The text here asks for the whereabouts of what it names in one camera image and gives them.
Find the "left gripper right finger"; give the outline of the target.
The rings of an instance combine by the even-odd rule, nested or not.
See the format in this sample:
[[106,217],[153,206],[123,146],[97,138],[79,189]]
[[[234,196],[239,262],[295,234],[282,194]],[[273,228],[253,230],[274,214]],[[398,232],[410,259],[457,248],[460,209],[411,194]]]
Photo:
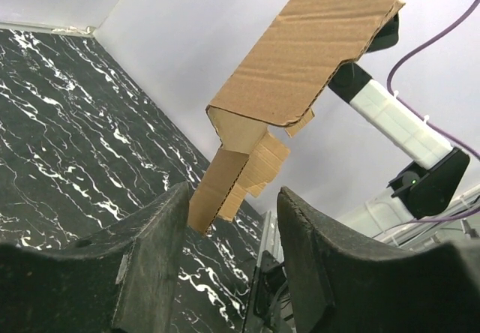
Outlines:
[[288,187],[277,196],[298,332],[477,332],[479,242],[412,252],[317,211]]

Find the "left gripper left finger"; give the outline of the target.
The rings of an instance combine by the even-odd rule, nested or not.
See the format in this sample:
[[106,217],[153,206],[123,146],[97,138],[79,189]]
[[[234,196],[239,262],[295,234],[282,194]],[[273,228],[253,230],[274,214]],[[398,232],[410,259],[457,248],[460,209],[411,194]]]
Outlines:
[[3,332],[168,332],[189,187],[56,250],[1,245]]

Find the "brown cardboard box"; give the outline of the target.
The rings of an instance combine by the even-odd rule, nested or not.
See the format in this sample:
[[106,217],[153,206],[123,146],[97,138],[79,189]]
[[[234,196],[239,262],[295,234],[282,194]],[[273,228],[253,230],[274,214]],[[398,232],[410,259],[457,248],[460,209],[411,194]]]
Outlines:
[[402,8],[400,0],[289,0],[206,107],[220,147],[189,203],[188,224],[206,233],[258,196],[290,150],[271,126],[297,134],[343,63],[358,60]]

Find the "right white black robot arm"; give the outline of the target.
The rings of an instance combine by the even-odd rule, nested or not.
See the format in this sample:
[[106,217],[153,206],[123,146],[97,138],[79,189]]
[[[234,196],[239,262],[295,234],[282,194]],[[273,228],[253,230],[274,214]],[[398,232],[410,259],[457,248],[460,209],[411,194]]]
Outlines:
[[416,116],[355,62],[342,64],[328,87],[412,159],[387,188],[340,218],[361,230],[443,213],[470,157]]

